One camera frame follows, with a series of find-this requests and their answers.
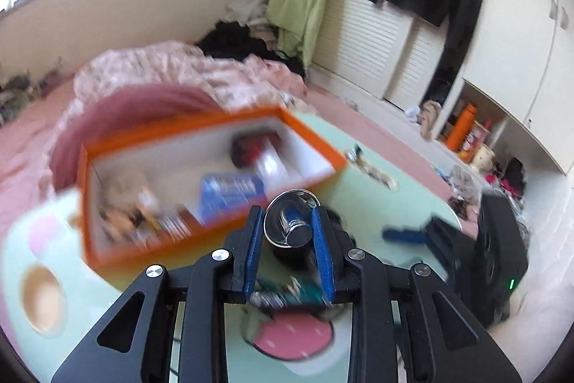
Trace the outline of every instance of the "table top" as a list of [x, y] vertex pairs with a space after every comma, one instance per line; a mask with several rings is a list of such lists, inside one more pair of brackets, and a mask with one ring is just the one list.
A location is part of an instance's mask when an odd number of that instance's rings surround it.
[[[341, 151], [351, 149], [356, 143], [351, 136], [317, 116], [298, 117]], [[391, 176], [398, 188], [391, 191], [359, 169], [347, 166], [341, 174], [315, 191], [320, 202], [340, 214], [343, 227], [355, 237], [359, 247], [385, 263], [410, 267], [424, 261], [445, 278], [446, 272], [426, 247], [388, 243], [383, 240], [381, 229], [385, 225], [423, 227], [433, 215], [460, 225], [457, 217], [443, 200], [400, 169], [370, 149], [363, 150], [369, 163]], [[0, 278], [9, 319], [21, 357], [41, 383], [50, 382], [65, 357], [141, 272], [140, 269], [124, 268], [102, 278], [85, 265], [80, 233], [68, 224], [68, 219], [77, 211], [79, 197], [79, 191], [73, 188], [38, 207], [15, 223], [4, 244]], [[156, 260], [168, 268], [184, 266], [222, 244], [223, 237], [179, 256], [158, 257]], [[39, 266], [52, 272], [62, 291], [62, 318], [49, 332], [38, 332], [30, 325], [30, 313], [41, 314], [41, 310], [30, 311], [29, 306], [22, 306], [30, 294], [23, 287], [27, 274]], [[289, 272], [278, 265], [269, 250], [264, 250], [259, 275], [288, 277]], [[276, 344], [267, 338], [275, 336], [274, 339], [282, 339], [277, 332], [278, 325], [264, 323], [265, 319], [248, 307], [226, 305], [227, 365], [232, 383], [266, 383], [271, 375], [274, 383], [304, 382], [309, 378], [324, 379], [329, 383], [347, 381], [350, 307], [340, 310], [336, 316], [325, 318], [325, 321], [303, 323], [303, 327], [309, 323], [316, 324], [316, 334], [321, 335], [325, 331], [329, 338], [318, 338], [313, 355], [307, 357], [305, 350], [301, 350], [306, 357], [296, 361], [270, 356], [274, 355], [270, 347], [275, 348]], [[252, 333], [252, 339], [247, 337], [251, 329], [259, 330]], [[177, 370], [177, 343], [174, 346], [171, 366]], [[298, 352], [291, 348], [286, 351], [286, 346], [293, 347], [293, 343], [280, 344], [281, 352]], [[177, 381], [174, 374], [171, 381]]]

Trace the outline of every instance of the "orange bottle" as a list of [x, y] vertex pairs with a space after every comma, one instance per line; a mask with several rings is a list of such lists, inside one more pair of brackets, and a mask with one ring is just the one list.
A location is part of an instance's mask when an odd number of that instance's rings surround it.
[[466, 109], [460, 114], [456, 120], [455, 126], [452, 128], [450, 135], [444, 142], [444, 145], [450, 151], [460, 150], [460, 145], [464, 142], [464, 138], [470, 132], [472, 124], [474, 123], [474, 115], [476, 114], [476, 106], [469, 104]]

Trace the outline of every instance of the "blue package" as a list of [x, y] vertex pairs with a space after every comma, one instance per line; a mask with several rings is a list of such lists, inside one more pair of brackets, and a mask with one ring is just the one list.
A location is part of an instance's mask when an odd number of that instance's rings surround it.
[[251, 173], [206, 174], [201, 180], [203, 224], [210, 224], [233, 211], [265, 198], [263, 180]]

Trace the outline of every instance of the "pink circle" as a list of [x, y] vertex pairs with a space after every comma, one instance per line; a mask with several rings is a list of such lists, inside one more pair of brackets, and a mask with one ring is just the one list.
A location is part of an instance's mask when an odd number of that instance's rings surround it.
[[28, 248], [38, 258], [44, 253], [48, 244], [55, 239], [60, 230], [60, 223], [54, 215], [44, 215], [32, 222]]
[[310, 313], [278, 313], [262, 323], [253, 345], [271, 357], [298, 361], [313, 357], [333, 341], [333, 328]]

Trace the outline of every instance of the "orange box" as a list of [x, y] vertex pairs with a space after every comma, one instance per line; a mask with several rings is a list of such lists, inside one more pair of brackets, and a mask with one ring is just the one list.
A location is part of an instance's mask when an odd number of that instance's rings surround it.
[[237, 113], [199, 113], [117, 132], [82, 149], [78, 183], [82, 191], [83, 245], [87, 264], [100, 268], [124, 266], [142, 257], [170, 249], [197, 246], [242, 227], [249, 209], [221, 219], [208, 229], [190, 226], [193, 235], [179, 241], [165, 236], [145, 250], [135, 243], [114, 244], [102, 228], [99, 199], [103, 182], [125, 169], [144, 172], [162, 208], [199, 203], [200, 178], [205, 173], [237, 172], [230, 158], [235, 135], [272, 129], [282, 139], [281, 157], [289, 177], [265, 183], [267, 200], [290, 189], [309, 189], [339, 172], [343, 155], [302, 121], [281, 108], [260, 108]]

